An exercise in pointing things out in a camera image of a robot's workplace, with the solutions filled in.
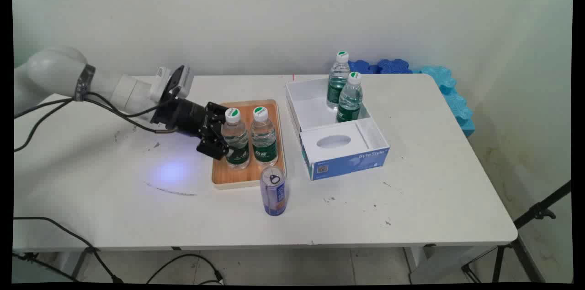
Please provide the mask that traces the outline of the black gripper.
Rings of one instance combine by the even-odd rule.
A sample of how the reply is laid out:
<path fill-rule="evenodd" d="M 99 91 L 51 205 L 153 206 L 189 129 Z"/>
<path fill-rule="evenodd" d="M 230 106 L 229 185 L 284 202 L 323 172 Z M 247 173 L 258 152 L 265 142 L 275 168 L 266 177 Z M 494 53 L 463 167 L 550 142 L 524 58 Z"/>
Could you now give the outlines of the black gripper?
<path fill-rule="evenodd" d="M 180 134 L 200 138 L 197 152 L 222 160 L 230 148 L 221 136 L 228 108 L 208 102 L 198 105 L 192 101 L 175 98 L 170 103 L 155 110 L 151 123 L 163 124 L 167 129 L 175 129 Z"/>

